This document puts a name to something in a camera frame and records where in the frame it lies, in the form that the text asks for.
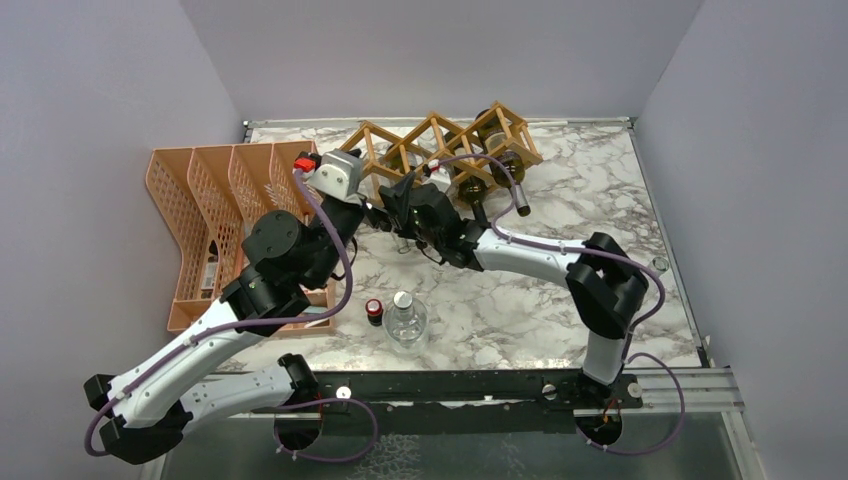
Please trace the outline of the peach plastic file organizer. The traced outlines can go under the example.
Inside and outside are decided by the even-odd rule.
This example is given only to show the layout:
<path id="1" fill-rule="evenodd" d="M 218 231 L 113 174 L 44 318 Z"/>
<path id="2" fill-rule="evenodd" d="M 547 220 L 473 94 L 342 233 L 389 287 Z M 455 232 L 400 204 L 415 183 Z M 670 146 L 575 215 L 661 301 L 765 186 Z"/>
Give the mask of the peach plastic file organizer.
<path id="1" fill-rule="evenodd" d="M 286 210 L 312 220 L 292 168 L 316 150 L 296 140 L 153 151 L 146 187 L 181 253 L 168 332 L 191 326 L 238 277 L 248 263 L 241 243 L 262 215 Z"/>

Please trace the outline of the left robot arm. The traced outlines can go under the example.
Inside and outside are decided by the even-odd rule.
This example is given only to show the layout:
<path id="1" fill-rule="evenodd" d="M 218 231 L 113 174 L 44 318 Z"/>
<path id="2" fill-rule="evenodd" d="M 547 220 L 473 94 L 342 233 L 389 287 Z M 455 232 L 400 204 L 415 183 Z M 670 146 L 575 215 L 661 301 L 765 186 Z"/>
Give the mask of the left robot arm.
<path id="1" fill-rule="evenodd" d="M 86 452 L 140 465 L 211 422 L 281 404 L 309 406 L 317 382 L 300 355 L 285 354 L 254 373 L 204 379 L 282 326 L 323 321 L 346 306 L 353 292 L 347 245 L 367 209 L 362 199 L 326 196 L 310 225 L 283 210 L 264 215 L 243 243 L 248 266 L 198 320 L 141 365 L 85 382 L 97 412 Z"/>

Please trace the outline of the round clear glass decanter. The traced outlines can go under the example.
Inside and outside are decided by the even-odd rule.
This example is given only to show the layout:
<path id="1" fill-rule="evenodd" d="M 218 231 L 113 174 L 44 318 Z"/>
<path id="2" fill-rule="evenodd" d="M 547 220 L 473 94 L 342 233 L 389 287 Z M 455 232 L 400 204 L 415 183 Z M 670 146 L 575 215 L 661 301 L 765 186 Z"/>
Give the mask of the round clear glass decanter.
<path id="1" fill-rule="evenodd" d="M 429 342 L 429 318 L 424 303 L 408 291 L 392 297 L 383 316 L 390 347 L 404 356 L 420 356 Z"/>

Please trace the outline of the wooden lattice wine rack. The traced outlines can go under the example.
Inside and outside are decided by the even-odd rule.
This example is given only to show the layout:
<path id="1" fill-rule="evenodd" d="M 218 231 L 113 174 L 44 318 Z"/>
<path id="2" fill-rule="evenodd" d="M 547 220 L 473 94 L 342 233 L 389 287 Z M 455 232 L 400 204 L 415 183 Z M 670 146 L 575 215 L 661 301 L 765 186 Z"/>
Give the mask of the wooden lattice wine rack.
<path id="1" fill-rule="evenodd" d="M 377 189 L 381 185 L 394 185 L 408 171 L 406 150 L 425 156 L 428 161 L 441 160 L 454 157 L 453 149 L 460 142 L 468 148 L 470 141 L 477 152 L 461 155 L 463 158 L 456 160 L 460 161 L 458 167 L 463 170 L 463 173 L 455 178 L 452 175 L 452 186 L 448 194 L 459 200 L 456 196 L 457 184 L 469 175 L 474 175 L 486 182 L 488 195 L 503 187 L 499 186 L 492 176 L 489 169 L 489 164 L 492 162 L 485 158 L 487 154 L 483 152 L 477 128 L 495 116 L 499 118 L 507 139 L 496 147 L 492 154 L 500 155 L 506 149 L 517 152 L 523 160 L 525 171 L 541 164 L 543 158 L 530 135 L 528 122 L 500 102 L 494 102 L 489 108 L 481 111 L 467 126 L 432 112 L 403 136 L 394 134 L 371 121 L 363 121 L 341 148 L 347 151 L 360 151 L 365 161 L 364 177 L 371 184 L 370 198 L 377 200 Z M 448 131 L 453 132 L 456 138 L 446 143 L 444 135 Z"/>

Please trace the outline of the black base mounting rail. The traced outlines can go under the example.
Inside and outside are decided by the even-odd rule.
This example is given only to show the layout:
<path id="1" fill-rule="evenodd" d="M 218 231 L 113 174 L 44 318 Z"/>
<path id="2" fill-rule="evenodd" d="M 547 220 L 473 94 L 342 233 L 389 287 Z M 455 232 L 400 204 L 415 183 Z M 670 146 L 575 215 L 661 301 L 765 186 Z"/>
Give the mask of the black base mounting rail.
<path id="1" fill-rule="evenodd" d="M 599 386 L 578 369 L 326 371 L 314 398 L 273 415 L 284 437 L 456 435 L 513 432 L 572 434 L 583 417 L 642 407 L 635 375 Z"/>

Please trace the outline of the tall clear glass bottle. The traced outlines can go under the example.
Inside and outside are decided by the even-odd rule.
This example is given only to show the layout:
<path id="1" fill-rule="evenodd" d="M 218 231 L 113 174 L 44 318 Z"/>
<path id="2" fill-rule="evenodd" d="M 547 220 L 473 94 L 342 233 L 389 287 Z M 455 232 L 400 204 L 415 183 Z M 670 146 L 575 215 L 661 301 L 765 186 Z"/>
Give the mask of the tall clear glass bottle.
<path id="1" fill-rule="evenodd" d="M 431 183 L 433 170 L 427 158 L 410 150 L 406 150 L 405 155 L 408 171 L 404 174 L 404 177 L 414 177 L 422 184 Z"/>

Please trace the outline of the green wine bottle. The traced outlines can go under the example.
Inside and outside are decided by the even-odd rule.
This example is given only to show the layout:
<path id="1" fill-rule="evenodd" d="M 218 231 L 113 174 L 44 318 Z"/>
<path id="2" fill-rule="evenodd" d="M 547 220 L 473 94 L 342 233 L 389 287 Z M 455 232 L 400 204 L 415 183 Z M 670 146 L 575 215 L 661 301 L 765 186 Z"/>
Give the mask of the green wine bottle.
<path id="1" fill-rule="evenodd" d="M 444 135 L 445 142 L 449 142 L 456 138 L 456 135 L 448 131 Z M 453 149 L 454 156 L 461 156 L 469 153 L 476 153 L 475 147 L 473 143 L 469 141 L 468 148 L 463 142 L 457 144 L 457 146 Z M 452 162 L 452 175 L 455 178 L 457 175 L 463 173 L 463 170 L 458 167 L 460 161 Z M 484 201 L 487 196 L 488 186 L 486 182 L 474 175 L 469 175 L 464 181 L 457 184 L 456 187 L 456 196 L 457 198 L 464 204 L 468 205 L 472 213 L 474 215 L 475 221 L 483 224 L 489 224 L 489 220 L 484 208 Z"/>
<path id="2" fill-rule="evenodd" d="M 507 139 L 499 118 L 495 116 L 493 119 L 481 124 L 477 128 L 477 135 L 481 141 L 483 152 L 496 158 L 512 177 L 509 180 L 503 170 L 495 164 L 490 163 L 489 169 L 495 182 L 503 188 L 508 188 L 510 193 L 515 197 L 515 207 L 518 215 L 520 217 L 529 216 L 532 209 L 521 185 L 526 173 L 523 160 L 517 152 L 511 149 L 506 149 L 497 156 L 492 154 L 492 151 Z"/>

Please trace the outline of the clear round glass bottle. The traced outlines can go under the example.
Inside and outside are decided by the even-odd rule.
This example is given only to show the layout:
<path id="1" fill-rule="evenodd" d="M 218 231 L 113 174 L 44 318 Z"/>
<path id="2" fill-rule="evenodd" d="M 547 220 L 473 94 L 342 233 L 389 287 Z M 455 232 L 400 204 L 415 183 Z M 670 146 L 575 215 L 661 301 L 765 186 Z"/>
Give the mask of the clear round glass bottle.
<path id="1" fill-rule="evenodd" d="M 396 247 L 397 247 L 397 252 L 399 254 L 403 255 L 403 254 L 407 254 L 411 251 L 412 244 L 410 243 L 410 241 L 408 239 L 397 238 L 396 239 Z"/>

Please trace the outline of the small red capped jar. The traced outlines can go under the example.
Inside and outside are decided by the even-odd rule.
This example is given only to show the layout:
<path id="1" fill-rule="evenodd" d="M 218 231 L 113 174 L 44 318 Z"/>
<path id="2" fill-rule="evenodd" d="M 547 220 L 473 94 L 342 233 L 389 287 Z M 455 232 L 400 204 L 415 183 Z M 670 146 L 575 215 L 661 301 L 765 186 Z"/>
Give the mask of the small red capped jar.
<path id="1" fill-rule="evenodd" d="M 379 327 L 383 323 L 384 307 L 379 299 L 372 298 L 365 302 L 366 318 L 371 326 Z"/>

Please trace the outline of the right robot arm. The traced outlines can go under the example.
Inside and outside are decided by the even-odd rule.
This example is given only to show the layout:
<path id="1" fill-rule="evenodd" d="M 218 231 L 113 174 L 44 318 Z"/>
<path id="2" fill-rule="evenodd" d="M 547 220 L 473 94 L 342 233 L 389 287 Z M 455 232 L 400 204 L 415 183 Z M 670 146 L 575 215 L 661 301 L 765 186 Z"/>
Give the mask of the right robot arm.
<path id="1" fill-rule="evenodd" d="M 432 248 L 441 264 L 510 272 L 567 288 L 589 330 L 578 396 L 600 407 L 616 395 L 629 328 L 648 280 L 611 236 L 596 232 L 579 242 L 497 231 L 489 222 L 462 218 L 445 193 L 431 184 L 415 185 L 413 175 L 380 187 L 378 195 L 383 206 L 376 225 Z"/>

